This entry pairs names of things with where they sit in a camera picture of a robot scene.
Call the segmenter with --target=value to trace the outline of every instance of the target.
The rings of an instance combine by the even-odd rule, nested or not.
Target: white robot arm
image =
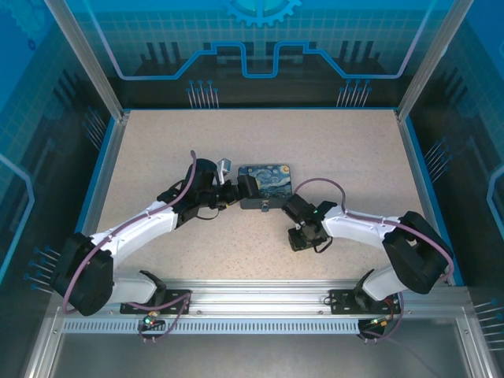
[[[332,243],[332,238],[346,238],[387,253],[390,264],[366,273],[349,299],[363,311],[406,289],[427,294],[453,257],[428,222],[412,211],[403,217],[378,217],[348,211],[334,202],[324,201],[316,208],[299,195],[293,195],[282,210],[296,224],[288,231],[294,251],[313,248],[321,253]],[[323,243],[327,244],[318,250]],[[445,254],[433,245],[442,248]]]
[[[230,180],[224,181],[230,164],[226,159],[217,164],[198,159],[195,173],[191,166],[185,180],[159,195],[157,201],[137,216],[90,237],[75,234],[68,238],[50,279],[52,288],[60,295],[66,295],[69,303],[85,316],[96,313],[107,303],[160,306],[165,302],[166,288],[156,276],[145,271],[120,274],[114,270],[127,256],[152,239],[198,216],[202,207],[221,210],[254,196],[258,192],[255,178],[239,176],[237,185]],[[173,199],[178,197],[182,199],[175,203]],[[405,289],[427,294],[447,266],[446,258],[431,245],[402,228],[417,230],[453,255],[417,213],[408,212],[401,218],[376,217],[348,212],[334,202],[322,202],[316,208],[299,195],[293,195],[282,209],[296,224],[288,231],[294,251],[312,247],[320,253],[330,245],[332,238],[347,238],[387,253],[391,263],[368,272],[359,281],[351,298],[345,297],[365,312]]]
[[[185,180],[160,194],[157,201],[135,217],[90,237],[80,233],[72,235],[51,275],[51,287],[62,296],[70,288],[69,303],[85,316],[96,313],[108,303],[136,302],[159,306],[165,299],[165,285],[157,277],[145,271],[116,273],[116,267],[152,239],[197,217],[202,207],[223,210],[255,195],[258,186],[251,176],[239,176],[237,185],[224,180],[230,169],[231,162],[227,159],[217,164],[198,159],[192,180],[191,166]],[[182,199],[169,206],[183,191]],[[85,267],[78,272],[81,265]]]

